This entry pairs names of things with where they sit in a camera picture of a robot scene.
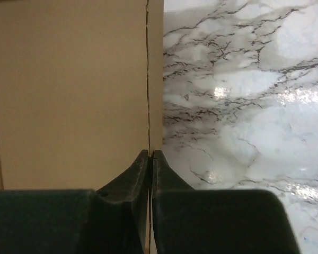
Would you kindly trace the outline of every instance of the marble table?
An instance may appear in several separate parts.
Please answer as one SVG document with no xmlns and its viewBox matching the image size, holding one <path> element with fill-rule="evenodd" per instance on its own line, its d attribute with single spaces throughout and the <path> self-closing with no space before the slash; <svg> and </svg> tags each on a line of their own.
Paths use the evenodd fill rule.
<svg viewBox="0 0 318 254">
<path fill-rule="evenodd" d="M 197 189 L 263 188 L 318 253 L 318 0 L 166 0 L 164 154 Z"/>
</svg>

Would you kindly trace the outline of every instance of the brown cardboard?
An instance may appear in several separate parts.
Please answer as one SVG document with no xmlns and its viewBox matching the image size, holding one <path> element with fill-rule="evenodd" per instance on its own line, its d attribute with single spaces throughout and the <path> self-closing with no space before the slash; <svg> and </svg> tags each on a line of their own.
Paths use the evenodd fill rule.
<svg viewBox="0 0 318 254">
<path fill-rule="evenodd" d="M 162 5 L 0 2 L 4 189 L 97 189 L 161 147 Z"/>
</svg>

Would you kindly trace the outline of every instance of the gray marble veining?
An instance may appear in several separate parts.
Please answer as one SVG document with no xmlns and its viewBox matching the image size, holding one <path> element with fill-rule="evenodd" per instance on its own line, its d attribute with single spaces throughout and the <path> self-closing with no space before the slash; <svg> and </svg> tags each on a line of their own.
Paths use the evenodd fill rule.
<svg viewBox="0 0 318 254">
<path fill-rule="evenodd" d="M 318 253 L 318 0 L 178 2 L 165 2 L 168 162 L 195 188 L 273 191 Z"/>
</svg>

